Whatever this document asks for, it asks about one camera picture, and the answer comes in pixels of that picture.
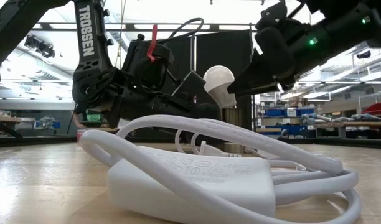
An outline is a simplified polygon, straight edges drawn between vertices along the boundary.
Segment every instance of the cable clip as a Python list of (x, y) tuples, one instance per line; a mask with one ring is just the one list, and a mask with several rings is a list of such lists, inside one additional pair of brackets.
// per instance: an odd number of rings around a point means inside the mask
[(148, 52), (146, 53), (146, 56), (151, 59), (151, 63), (153, 63), (156, 60), (153, 57), (153, 51), (156, 48), (157, 39), (158, 39), (158, 25), (155, 24), (153, 25), (153, 29), (152, 29), (151, 45), (149, 46)]

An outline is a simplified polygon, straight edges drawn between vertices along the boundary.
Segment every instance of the white power adapter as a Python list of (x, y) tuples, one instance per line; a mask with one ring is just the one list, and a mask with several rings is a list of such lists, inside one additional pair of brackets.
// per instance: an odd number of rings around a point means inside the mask
[[(212, 194), (250, 211), (275, 215), (271, 167), (264, 159), (197, 156), (143, 146), (139, 150)], [(123, 209), (179, 223), (222, 222), (125, 159), (108, 171), (108, 188), (111, 201)]]
[(202, 141), (200, 145), (200, 155), (203, 156), (219, 156), (219, 157), (241, 157), (240, 154), (223, 152), (216, 147), (208, 145), (205, 141)]

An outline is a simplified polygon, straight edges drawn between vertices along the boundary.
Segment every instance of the shelving unit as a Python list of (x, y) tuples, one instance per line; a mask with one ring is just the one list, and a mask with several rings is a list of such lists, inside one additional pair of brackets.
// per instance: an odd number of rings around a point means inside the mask
[(314, 108), (312, 107), (289, 109), (285, 105), (255, 106), (257, 116), (255, 116), (253, 124), (257, 124), (258, 128), (275, 129), (276, 131), (273, 132), (262, 133), (269, 136), (280, 135), (281, 131), (284, 129), (287, 129), (291, 136), (300, 135), (301, 130), (307, 128), (307, 126), (303, 125), (303, 118), (301, 115), (314, 112)]

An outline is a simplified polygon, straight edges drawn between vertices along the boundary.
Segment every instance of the embossed symbols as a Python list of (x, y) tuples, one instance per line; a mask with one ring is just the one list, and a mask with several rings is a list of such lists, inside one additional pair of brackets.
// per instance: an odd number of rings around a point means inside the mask
[(199, 161), (199, 162), (196, 162), (196, 165), (198, 167), (209, 167), (211, 166), (211, 163), (207, 161)]
[(218, 164), (216, 164), (213, 167), (211, 167), (207, 172), (210, 174), (222, 174), (222, 169)]
[(181, 163), (184, 165), (189, 165), (193, 163), (193, 159), (181, 159)]
[(167, 158), (167, 161), (169, 161), (169, 162), (175, 162), (177, 160), (177, 158), (175, 158), (175, 157), (168, 157)]
[(174, 172), (179, 172), (179, 171), (182, 170), (182, 167), (179, 167), (179, 166), (175, 165), (175, 166), (172, 166), (172, 169), (173, 169)]
[(190, 174), (192, 174), (192, 175), (199, 175), (200, 172), (201, 172), (201, 169), (198, 167), (195, 167), (195, 168), (190, 170)]

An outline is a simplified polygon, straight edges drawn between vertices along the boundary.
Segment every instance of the white plug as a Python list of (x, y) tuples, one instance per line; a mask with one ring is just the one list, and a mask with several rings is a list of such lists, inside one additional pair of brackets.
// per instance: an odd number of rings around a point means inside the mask
[(219, 157), (241, 157), (242, 155), (223, 152), (216, 147), (209, 146), (205, 141), (200, 145), (200, 155), (203, 156), (219, 156)]
[(209, 68), (204, 74), (204, 90), (214, 99), (221, 109), (236, 106), (235, 94), (229, 94), (227, 88), (235, 81), (229, 68), (216, 65)]

